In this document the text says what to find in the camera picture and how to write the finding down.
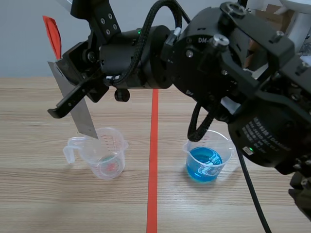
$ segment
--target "cardboard box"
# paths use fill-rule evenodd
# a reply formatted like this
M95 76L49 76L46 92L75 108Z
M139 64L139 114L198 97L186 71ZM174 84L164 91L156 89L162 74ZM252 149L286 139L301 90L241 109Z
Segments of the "cardboard box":
M281 15L274 14L274 12L276 12L279 8L280 6L268 4L267 9L265 11L256 10L255 15L267 21L270 25L272 25L275 28L275 30L282 31L285 33L291 22L292 16L294 15L294 11L288 10L287 12ZM254 53L260 50L260 46L255 41L250 39L248 50L249 50L249 56L245 60L244 67L248 67L250 63L252 62L252 59L254 57L258 57L258 56L254 56Z
M256 10L255 15L269 22L276 30L285 33L294 15L294 11L288 10L281 15L274 14L279 8L280 6L269 4L265 11Z

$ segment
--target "red tape line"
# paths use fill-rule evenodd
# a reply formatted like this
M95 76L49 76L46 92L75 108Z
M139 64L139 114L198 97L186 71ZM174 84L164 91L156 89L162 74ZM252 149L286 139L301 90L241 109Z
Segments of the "red tape line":
M146 233L157 233L157 140L159 90L152 92Z

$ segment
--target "black cable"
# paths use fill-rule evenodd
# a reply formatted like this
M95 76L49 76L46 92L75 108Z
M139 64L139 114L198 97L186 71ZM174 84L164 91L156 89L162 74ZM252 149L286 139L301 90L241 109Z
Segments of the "black cable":
M247 170L247 167L246 167L243 155L238 150L237 150L237 153L238 153L238 157L239 157L239 160L240 160L240 164L241 164L241 167L242 167L242 170L243 170L243 174L244 174L244 177L245 177L245 180L246 180L249 192L251 193L251 196L252 196L252 199L253 199L253 202L254 202L257 214L258 214L259 219L261 221L261 224L262 224L262 226L263 226L263 228L264 228L266 233L271 233L270 227L269 227L269 225L267 223L267 220L266 220L266 218L265 218L265 216L264 216L264 214L262 212L262 209L261 209L259 200L257 198L256 192L255 192L255 189L254 189L254 186L253 186L253 183L252 183L252 180L251 180L251 178L249 176L249 173L248 173L248 170Z
M182 17L184 18L185 22L187 24L189 24L191 22L191 19L189 18L189 16L187 15L187 13L184 11L184 9L181 7L181 5L177 2L177 0L175 0L176 4L179 6L180 12Z
M220 101L218 102L216 101L214 105L211 107L211 109L209 110L202 124L198 128L196 128L198 117L199 117L200 110L201 110L201 105L199 103L196 104L193 110L191 121L190 121L189 128L188 128L187 136L188 136L189 141L198 142L203 138L206 131L209 129L213 119L215 118L219 106L220 106Z
M144 22L144 25L141 29L141 34L139 35L137 45L135 47L135 52L133 55L132 62L128 69L119 76L118 79L112 79L112 85L119 85L122 82L126 81L128 77L134 72L136 67L138 66L140 62L141 55L143 53L143 50L145 48L145 45L148 40L149 32L152 26L152 23L155 19L155 16L159 9L162 6L167 6L171 12L173 13L174 19L175 19L175 26L181 28L182 27L182 15L180 11L180 5L176 3L175 0L159 0L157 1L150 9L146 20Z

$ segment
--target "measuring cup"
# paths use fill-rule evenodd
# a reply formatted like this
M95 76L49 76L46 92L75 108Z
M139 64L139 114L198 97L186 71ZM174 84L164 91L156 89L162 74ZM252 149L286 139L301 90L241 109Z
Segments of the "measuring cup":
M101 128L96 133L98 139L88 136L70 138L63 149L64 155L69 164L74 163L73 150L78 150L80 157L98 178L115 178L125 167L124 151L128 148L128 143L116 129Z
M235 151L231 140L221 133L208 130L199 142L190 142L183 146L187 153L187 171L189 175L202 182L209 182L218 176Z

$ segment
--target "black knob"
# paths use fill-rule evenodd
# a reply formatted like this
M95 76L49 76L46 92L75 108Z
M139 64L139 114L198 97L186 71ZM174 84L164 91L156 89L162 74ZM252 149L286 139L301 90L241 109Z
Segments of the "black knob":
M130 99L130 92L127 89L117 89L115 92L115 99L119 102L128 102Z

